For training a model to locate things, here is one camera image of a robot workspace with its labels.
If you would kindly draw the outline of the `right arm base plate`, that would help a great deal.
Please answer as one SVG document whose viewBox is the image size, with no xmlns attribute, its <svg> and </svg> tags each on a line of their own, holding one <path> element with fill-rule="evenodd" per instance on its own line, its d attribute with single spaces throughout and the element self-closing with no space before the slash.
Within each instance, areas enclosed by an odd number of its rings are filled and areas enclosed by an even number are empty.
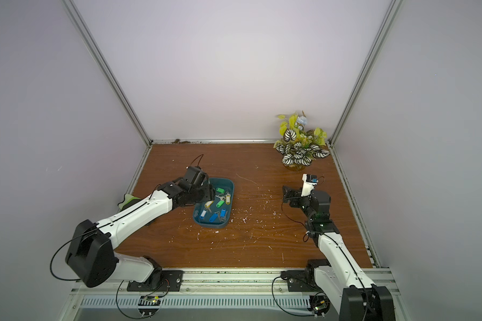
<svg viewBox="0 0 482 321">
<path fill-rule="evenodd" d="M 305 270 L 286 270 L 280 277 L 285 281 L 289 292 L 322 292 L 311 274 Z"/>
</svg>

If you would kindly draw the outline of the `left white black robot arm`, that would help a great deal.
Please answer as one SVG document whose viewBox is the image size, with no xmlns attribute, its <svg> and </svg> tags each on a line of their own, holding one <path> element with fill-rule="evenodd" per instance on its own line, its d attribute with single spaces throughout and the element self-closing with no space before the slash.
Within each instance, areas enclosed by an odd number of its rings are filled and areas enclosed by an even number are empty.
<svg viewBox="0 0 482 321">
<path fill-rule="evenodd" d="M 158 217 L 214 198 L 209 176 L 200 167 L 188 167 L 183 177 L 155 187 L 146 198 L 128 200 L 117 214 L 96 223 L 88 219 L 79 223 L 65 262 L 89 288 L 120 280 L 156 290 L 162 283 L 161 266 L 147 256 L 118 254 L 116 248 Z"/>
</svg>

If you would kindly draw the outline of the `teal plastic storage box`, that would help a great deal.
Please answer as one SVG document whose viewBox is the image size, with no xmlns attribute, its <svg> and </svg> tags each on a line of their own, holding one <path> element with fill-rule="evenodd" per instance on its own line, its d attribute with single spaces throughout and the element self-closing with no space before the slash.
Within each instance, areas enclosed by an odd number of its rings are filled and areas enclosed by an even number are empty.
<svg viewBox="0 0 482 321">
<path fill-rule="evenodd" d="M 222 228 L 225 228 L 227 226 L 228 222 L 230 221 L 230 215 L 231 215 L 231 212 L 232 212 L 232 204 L 233 204 L 233 199 L 234 199 L 234 182 L 231 181 L 230 179 L 226 179 L 226 178 L 210 178 L 210 184 L 213 188 L 215 196 L 217 196 L 217 195 L 227 195 L 229 193 L 231 195 L 231 198 L 232 198 L 231 204 L 227 205 L 225 203 L 225 204 L 223 204 L 223 206 L 221 208 L 217 208 L 216 204 L 220 201 L 220 199 L 218 199 L 216 197 L 215 202 L 210 207 L 211 211 L 210 212 L 208 211 L 205 218 L 203 218 L 203 219 L 200 219 L 199 216 L 200 216 L 201 212 L 203 210 L 205 210 L 204 203 L 196 204 L 195 207 L 194 207 L 194 212 L 193 212 L 193 220 L 194 220 L 195 223 L 197 223 L 199 226 L 202 226 L 202 227 L 213 228 L 213 229 L 222 229 Z M 216 191 L 216 188 L 218 188 L 218 187 L 224 189 L 225 193 L 224 194 L 218 193 Z M 220 220 L 220 212 L 221 212 L 222 209 L 225 209 L 227 211 L 226 221 Z M 209 219 L 214 213 L 218 214 L 218 219 L 214 223 L 210 223 Z"/>
</svg>

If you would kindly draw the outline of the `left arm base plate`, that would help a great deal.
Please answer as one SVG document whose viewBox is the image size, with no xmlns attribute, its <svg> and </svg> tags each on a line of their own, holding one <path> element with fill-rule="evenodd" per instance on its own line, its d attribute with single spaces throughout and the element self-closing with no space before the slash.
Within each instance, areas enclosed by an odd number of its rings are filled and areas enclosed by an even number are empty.
<svg viewBox="0 0 482 321">
<path fill-rule="evenodd" d="M 179 292 L 183 281 L 183 270 L 155 270 L 147 281 L 128 283 L 128 292 Z"/>
</svg>

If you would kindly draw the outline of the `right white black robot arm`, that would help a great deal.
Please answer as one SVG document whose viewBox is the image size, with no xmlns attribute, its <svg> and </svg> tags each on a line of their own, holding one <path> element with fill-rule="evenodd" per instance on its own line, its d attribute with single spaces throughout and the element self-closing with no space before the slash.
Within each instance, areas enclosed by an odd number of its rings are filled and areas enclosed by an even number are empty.
<svg viewBox="0 0 482 321">
<path fill-rule="evenodd" d="M 361 269 L 330 218 L 331 197 L 304 184 L 300 189 L 283 187 L 283 203 L 300 209 L 306 216 L 305 227 L 325 264 L 312 261 L 311 281 L 329 300 L 340 320 L 396 320 L 392 294 L 378 286 Z"/>
</svg>

